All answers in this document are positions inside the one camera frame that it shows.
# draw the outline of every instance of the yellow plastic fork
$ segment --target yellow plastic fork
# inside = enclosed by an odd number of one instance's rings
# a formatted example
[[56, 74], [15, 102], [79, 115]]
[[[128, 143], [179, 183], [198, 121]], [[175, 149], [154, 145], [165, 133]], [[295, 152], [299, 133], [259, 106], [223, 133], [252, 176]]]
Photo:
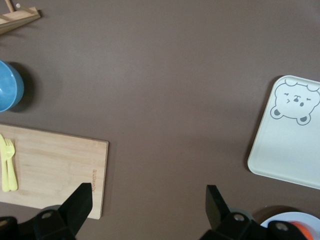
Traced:
[[8, 169], [8, 183], [9, 189], [11, 191], [16, 191], [18, 189], [18, 182], [15, 174], [14, 164], [12, 162], [12, 157], [15, 155], [16, 150], [15, 146], [9, 138], [5, 138], [5, 147], [6, 147], [6, 157], [7, 157], [7, 169]]
[[7, 145], [4, 137], [0, 134], [0, 155], [2, 168], [2, 191], [9, 192], [8, 168], [7, 168]]

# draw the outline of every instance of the brown table surface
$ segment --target brown table surface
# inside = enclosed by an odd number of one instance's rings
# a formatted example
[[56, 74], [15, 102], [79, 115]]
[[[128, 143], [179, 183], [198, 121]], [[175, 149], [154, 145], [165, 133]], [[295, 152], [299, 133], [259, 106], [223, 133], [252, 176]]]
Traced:
[[[199, 239], [209, 184], [256, 217], [277, 206], [320, 217], [320, 190], [247, 167], [274, 81], [320, 81], [320, 2], [23, 5], [42, 18], [0, 36], [0, 59], [26, 85], [0, 122], [110, 142], [102, 218], [79, 240]], [[0, 204], [20, 222], [38, 212]]]

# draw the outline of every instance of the bear ear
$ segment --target bear ear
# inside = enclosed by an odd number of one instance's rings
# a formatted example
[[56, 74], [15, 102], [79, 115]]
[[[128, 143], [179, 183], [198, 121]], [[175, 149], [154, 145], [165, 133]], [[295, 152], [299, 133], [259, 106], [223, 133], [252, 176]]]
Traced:
[[307, 88], [310, 92], [316, 92], [316, 91], [319, 90], [319, 87], [318, 87], [318, 86], [315, 86], [315, 85], [313, 85], [313, 84], [308, 84], [308, 85], [306, 86], [306, 88]]
[[307, 116], [300, 117], [300, 118], [297, 118], [297, 119], [296, 119], [296, 122], [297, 122], [299, 125], [307, 125], [310, 121], [311, 121], [311, 116], [310, 116], [310, 114], [308, 114]]
[[274, 106], [271, 109], [270, 114], [271, 114], [271, 117], [273, 117], [274, 119], [280, 119], [284, 116], [281, 112], [279, 112], [277, 106]]
[[286, 78], [286, 79], [284, 80], [284, 82], [285, 82], [285, 84], [287, 84], [287, 85], [290, 86], [290, 87], [293, 87], [293, 86], [295, 86], [295, 85], [298, 84], [297, 80], [293, 80], [293, 79], [291, 79], [291, 78]]

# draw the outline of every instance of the orange object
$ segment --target orange object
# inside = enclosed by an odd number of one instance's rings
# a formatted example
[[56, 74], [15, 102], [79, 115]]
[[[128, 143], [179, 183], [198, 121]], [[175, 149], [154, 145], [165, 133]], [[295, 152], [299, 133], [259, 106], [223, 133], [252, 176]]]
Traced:
[[305, 238], [307, 240], [314, 240], [314, 237], [312, 236], [312, 234], [309, 232], [309, 230], [304, 226], [302, 225], [300, 222], [298, 221], [291, 221], [290, 222], [291, 224], [295, 225], [299, 230], [300, 232], [302, 232], [302, 234], [305, 236]]

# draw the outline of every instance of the blue bowl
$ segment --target blue bowl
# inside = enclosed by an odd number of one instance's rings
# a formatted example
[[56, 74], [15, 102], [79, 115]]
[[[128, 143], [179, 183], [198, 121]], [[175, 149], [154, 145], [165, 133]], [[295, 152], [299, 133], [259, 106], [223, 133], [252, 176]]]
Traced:
[[17, 70], [0, 60], [0, 113], [14, 107], [24, 90], [24, 82]]

